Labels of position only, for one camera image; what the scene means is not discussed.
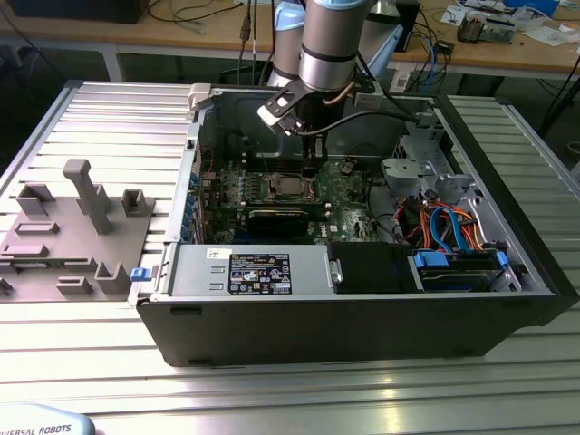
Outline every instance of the sticker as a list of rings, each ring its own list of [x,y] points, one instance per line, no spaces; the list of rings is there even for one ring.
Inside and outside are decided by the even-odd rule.
[[[232,295],[291,295],[289,255],[231,254],[228,288]]]
[[[227,260],[231,253],[231,249],[225,249],[223,247],[211,247],[208,249],[208,258],[212,260]]]
[[[14,263],[12,266],[17,269],[45,269],[48,267],[46,263]]]

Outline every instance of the black computer case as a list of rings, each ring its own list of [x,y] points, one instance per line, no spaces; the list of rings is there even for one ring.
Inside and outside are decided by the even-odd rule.
[[[8,0],[15,15],[135,24],[148,0]]]

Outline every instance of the wooden workbench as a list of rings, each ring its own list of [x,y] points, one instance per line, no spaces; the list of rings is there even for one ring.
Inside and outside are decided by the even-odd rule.
[[[559,78],[569,73],[577,55],[577,45],[564,44],[550,47],[523,34],[518,34],[514,43],[468,44],[457,41],[457,27],[442,24],[439,20],[450,0],[423,0],[424,13],[430,26],[440,39],[455,44],[449,70],[458,73],[482,73],[490,75],[524,75],[544,78]],[[194,5],[191,0],[175,0],[177,8]],[[185,16],[204,15],[229,7],[229,0],[216,0],[212,5],[187,11]],[[12,15],[9,7],[3,8]],[[113,24],[73,20],[14,17],[14,23],[26,35],[41,46],[64,49],[100,51],[105,58],[112,80],[122,80],[121,68],[115,71],[117,53],[175,54],[205,57],[237,57],[240,42],[240,25],[246,8],[217,14],[203,19],[204,31],[198,34],[173,23],[162,23],[150,16],[143,16],[138,24]],[[155,6],[158,16],[171,18],[169,1],[163,0]],[[580,19],[579,10],[556,11],[556,19]],[[0,44],[21,44],[9,24],[0,17]],[[258,58],[264,59],[272,48],[271,18],[269,6],[259,6],[257,11]],[[421,47],[420,38],[413,37],[407,53],[396,53],[392,66],[413,71],[421,67],[427,54]]]

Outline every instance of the blue cable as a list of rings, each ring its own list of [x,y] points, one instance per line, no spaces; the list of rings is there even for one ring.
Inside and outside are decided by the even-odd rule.
[[[427,81],[425,82],[425,85],[423,86],[423,88],[420,90],[420,93],[425,93],[425,91],[427,91],[427,89],[431,86],[431,80],[433,78],[433,74],[435,73],[435,50],[433,49],[433,44],[431,43],[430,39],[422,36],[422,38],[427,42],[427,45],[429,46],[429,51],[430,51],[430,55],[431,55],[431,70],[429,71],[429,75],[427,76]]]
[[[435,220],[437,219],[437,215],[442,210],[445,210],[445,208],[443,208],[443,207],[435,208],[433,210],[433,212],[431,213],[431,217],[430,217],[430,220],[429,220],[429,230],[431,232],[431,238],[433,240],[435,240],[435,243],[437,243],[440,247],[442,247],[443,249],[445,249],[446,252],[448,252],[449,254],[451,254],[453,251],[451,251],[451,248],[445,242],[443,242],[443,240],[441,240],[439,238],[439,235],[437,234],[437,228],[435,227]]]
[[[449,213],[449,218],[451,219],[451,225],[453,226],[453,235],[455,236],[455,241],[457,242],[457,246],[459,249],[465,250],[470,252],[471,249],[469,248],[467,242],[465,241],[465,239],[461,236],[461,230],[459,228],[459,221],[457,220],[457,216],[455,216],[455,213],[453,212],[452,209],[447,208],[447,207],[439,207],[439,208],[435,208],[433,210],[433,212],[431,213],[431,217],[430,217],[430,221],[429,221],[429,229],[431,232],[431,237],[433,238],[433,240],[435,240],[435,242],[440,245],[443,249],[445,249],[447,252],[451,253],[451,248],[446,245],[438,236],[437,234],[437,227],[436,227],[436,220],[437,220],[437,216],[439,215],[439,213],[441,211],[447,211]]]

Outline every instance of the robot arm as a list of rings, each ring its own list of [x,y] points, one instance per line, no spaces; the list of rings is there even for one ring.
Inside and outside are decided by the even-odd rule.
[[[365,19],[376,0],[309,0],[276,11],[278,32],[270,85],[285,84],[258,110],[274,132],[317,131],[343,115]],[[304,174],[326,162],[326,132],[303,137]]]

